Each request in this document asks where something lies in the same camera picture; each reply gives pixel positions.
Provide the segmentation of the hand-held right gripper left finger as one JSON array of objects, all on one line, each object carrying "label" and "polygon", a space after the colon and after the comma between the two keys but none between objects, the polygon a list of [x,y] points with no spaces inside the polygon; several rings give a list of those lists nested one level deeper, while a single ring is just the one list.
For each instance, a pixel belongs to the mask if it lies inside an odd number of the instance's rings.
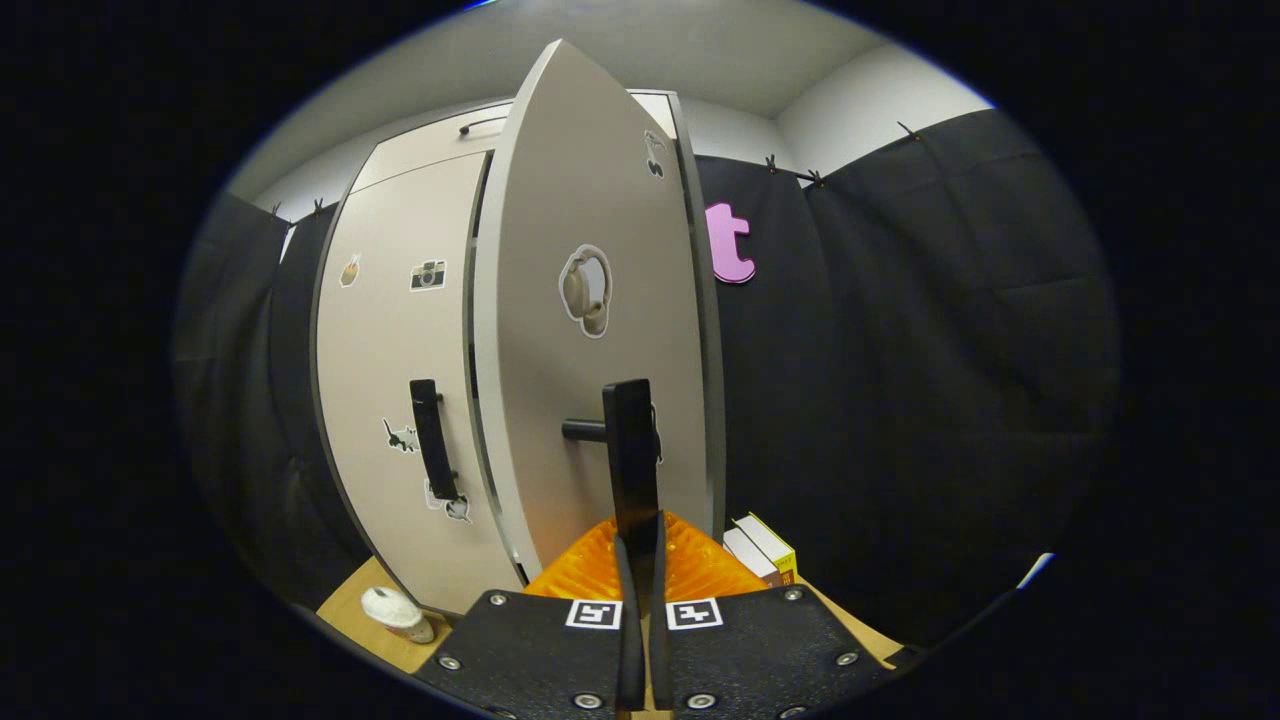
[{"label": "hand-held right gripper left finger", "polygon": [[484,591],[413,674],[481,716],[620,716],[645,667],[617,521],[599,521],[522,591]]}]

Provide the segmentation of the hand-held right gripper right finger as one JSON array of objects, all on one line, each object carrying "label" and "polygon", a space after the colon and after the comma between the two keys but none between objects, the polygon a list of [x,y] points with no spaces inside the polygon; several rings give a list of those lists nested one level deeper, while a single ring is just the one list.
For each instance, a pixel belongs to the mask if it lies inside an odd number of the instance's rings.
[{"label": "hand-held right gripper right finger", "polygon": [[652,688],[673,717],[808,719],[893,676],[815,589],[765,584],[672,512],[657,530]]}]

